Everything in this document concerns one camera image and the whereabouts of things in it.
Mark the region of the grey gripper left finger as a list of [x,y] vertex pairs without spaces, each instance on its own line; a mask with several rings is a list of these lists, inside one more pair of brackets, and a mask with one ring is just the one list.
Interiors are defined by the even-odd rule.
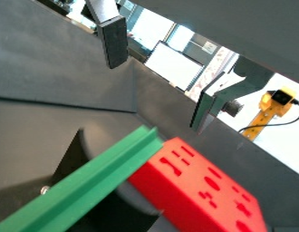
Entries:
[[97,23],[97,36],[103,42],[107,64],[119,67],[128,58],[127,22],[115,0],[85,0]]

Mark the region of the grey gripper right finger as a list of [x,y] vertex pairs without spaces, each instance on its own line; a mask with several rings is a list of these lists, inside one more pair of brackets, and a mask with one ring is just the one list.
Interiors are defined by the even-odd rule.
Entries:
[[209,94],[208,91],[212,89],[213,85],[223,77],[227,77],[227,73],[221,72],[201,90],[189,123],[189,127],[196,132],[200,132],[201,129],[205,128],[208,116],[215,118],[228,102],[260,91],[267,86],[267,83],[275,74],[264,66],[241,55],[239,56],[231,71],[235,73],[236,77],[241,78],[240,82],[232,84],[225,89],[213,92],[213,94]]

